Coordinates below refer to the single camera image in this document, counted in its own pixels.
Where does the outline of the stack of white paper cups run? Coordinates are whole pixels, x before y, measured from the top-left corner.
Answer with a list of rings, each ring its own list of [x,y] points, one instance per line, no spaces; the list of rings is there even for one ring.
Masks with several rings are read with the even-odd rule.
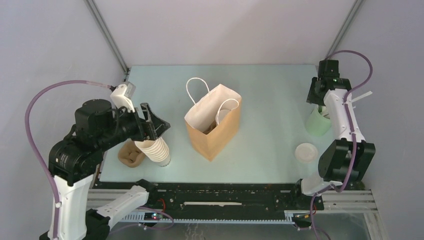
[[[156,140],[135,141],[134,144],[158,166],[166,167],[170,164],[170,149],[162,137],[159,137]]]

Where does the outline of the brown paper bag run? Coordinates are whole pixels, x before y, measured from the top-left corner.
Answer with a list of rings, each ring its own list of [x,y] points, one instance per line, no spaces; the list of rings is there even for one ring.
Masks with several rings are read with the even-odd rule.
[[[189,91],[192,80],[200,80],[207,90],[198,101],[194,100]],[[239,130],[242,96],[223,84],[210,89],[206,81],[199,77],[188,79],[185,89],[193,102],[184,116],[191,145],[211,162]]]

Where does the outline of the brown pulp carrier piece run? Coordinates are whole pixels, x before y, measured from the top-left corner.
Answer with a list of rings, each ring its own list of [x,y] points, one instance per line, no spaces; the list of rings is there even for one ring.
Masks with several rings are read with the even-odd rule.
[[[211,131],[213,131],[217,127],[217,122],[213,121],[206,130],[203,131],[203,134],[208,135]]]

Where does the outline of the white plastic cup lid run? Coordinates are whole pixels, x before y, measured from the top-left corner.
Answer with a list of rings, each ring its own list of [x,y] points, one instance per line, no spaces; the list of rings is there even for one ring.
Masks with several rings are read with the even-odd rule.
[[[230,112],[231,110],[229,109],[220,109],[215,116],[216,123],[219,125]]]

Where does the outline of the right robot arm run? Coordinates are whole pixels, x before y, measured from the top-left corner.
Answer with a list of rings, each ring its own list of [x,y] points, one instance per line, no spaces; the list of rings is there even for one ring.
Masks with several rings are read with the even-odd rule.
[[[358,126],[351,90],[350,81],[340,77],[338,60],[319,62],[306,101],[325,107],[334,141],[319,158],[317,172],[302,179],[301,189],[291,194],[291,204],[297,209],[304,209],[311,196],[323,190],[344,190],[349,183],[361,181],[376,153]]]

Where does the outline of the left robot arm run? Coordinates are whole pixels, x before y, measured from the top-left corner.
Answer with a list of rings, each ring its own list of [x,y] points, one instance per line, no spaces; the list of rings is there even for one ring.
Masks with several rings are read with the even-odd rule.
[[[84,102],[75,111],[75,124],[56,143],[48,157],[60,199],[59,216],[52,222],[59,240],[104,240],[111,228],[133,210],[153,208],[157,187],[144,179],[120,197],[96,209],[87,209],[88,193],[104,153],[126,140],[157,140],[170,123],[142,103],[143,117],[125,107],[113,108],[105,99]]]

